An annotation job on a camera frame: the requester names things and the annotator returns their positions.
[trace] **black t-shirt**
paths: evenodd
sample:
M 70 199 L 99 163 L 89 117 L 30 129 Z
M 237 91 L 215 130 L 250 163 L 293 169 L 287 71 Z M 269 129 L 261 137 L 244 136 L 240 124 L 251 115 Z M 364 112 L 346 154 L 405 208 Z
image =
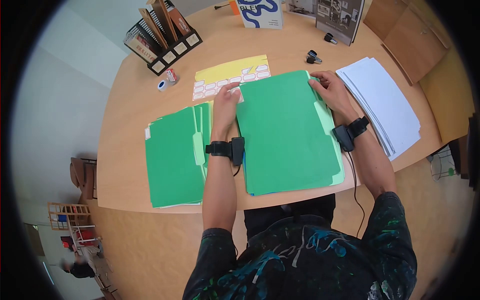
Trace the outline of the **black t-shirt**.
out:
M 386 192 L 361 240 L 318 216 L 287 218 L 251 238 L 237 259 L 230 232 L 205 230 L 183 299 L 408 299 L 416 273 L 405 210 Z
M 70 269 L 70 273 L 77 278 L 95 277 L 95 272 L 88 263 L 73 263 L 73 267 Z

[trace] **white wall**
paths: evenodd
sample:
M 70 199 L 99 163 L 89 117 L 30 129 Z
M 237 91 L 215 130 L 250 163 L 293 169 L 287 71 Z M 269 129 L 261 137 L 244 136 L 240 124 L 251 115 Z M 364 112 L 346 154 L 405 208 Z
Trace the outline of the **white wall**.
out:
M 217 0 L 174 0 L 185 16 Z M 70 157 L 95 158 L 103 112 L 122 60 L 122 40 L 146 0 L 70 0 L 59 8 L 26 64 L 13 107 L 12 179 L 23 222 L 48 224 L 47 202 L 77 203 Z M 49 264 L 73 258 L 62 231 L 39 226 Z M 101 296 L 93 279 L 52 266 L 66 299 Z
M 58 264 L 61 258 L 73 262 L 75 255 L 62 246 L 60 237 L 68 236 L 68 231 L 52 230 L 50 226 L 38 226 L 43 251 L 48 264 Z M 54 286 L 65 300 L 91 300 L 103 297 L 100 287 L 93 278 L 76 278 L 65 273 L 58 266 L 49 265 Z
M 50 20 L 38 45 L 108 88 L 127 56 L 67 5 L 60 7 Z
M 147 0 L 69 0 L 67 6 L 125 53 L 130 54 L 131 50 L 123 44 L 123 39 L 127 31 L 141 20 L 138 9 L 152 9 L 146 2 Z M 184 17 L 219 2 L 222 0 L 172 0 Z
M 78 202 L 70 157 L 96 157 L 109 92 L 43 48 L 33 52 L 13 111 L 17 199 L 43 205 Z

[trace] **wooden cabinet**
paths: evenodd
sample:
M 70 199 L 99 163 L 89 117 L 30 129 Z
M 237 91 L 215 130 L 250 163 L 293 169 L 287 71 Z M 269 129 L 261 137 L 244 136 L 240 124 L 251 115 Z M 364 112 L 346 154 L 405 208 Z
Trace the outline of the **wooden cabinet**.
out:
M 363 22 L 383 41 L 406 8 L 402 0 L 373 0 Z
M 408 5 L 390 30 L 384 46 L 397 60 L 410 85 L 425 76 L 449 48 L 436 28 L 413 4 Z

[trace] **stack of white paper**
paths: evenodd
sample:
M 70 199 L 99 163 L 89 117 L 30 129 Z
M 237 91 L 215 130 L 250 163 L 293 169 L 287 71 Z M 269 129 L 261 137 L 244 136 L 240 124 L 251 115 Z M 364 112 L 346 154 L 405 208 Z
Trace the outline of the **stack of white paper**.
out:
M 376 59 L 336 71 L 372 122 L 390 161 L 420 139 L 420 122 L 402 91 Z

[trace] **stack of file folders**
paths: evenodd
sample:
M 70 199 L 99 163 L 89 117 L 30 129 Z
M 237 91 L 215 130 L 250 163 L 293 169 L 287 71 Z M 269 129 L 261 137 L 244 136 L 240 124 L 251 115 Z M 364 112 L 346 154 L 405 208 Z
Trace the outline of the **stack of file folders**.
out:
M 390 161 L 420 139 L 420 122 L 395 81 L 365 57 L 336 71 L 370 119 Z
M 184 108 L 145 128 L 152 207 L 201 204 L 207 173 L 212 103 Z
M 319 188 L 345 179 L 332 113 L 309 79 L 307 71 L 294 71 L 240 84 L 244 101 L 237 105 L 237 119 L 245 138 L 249 194 Z

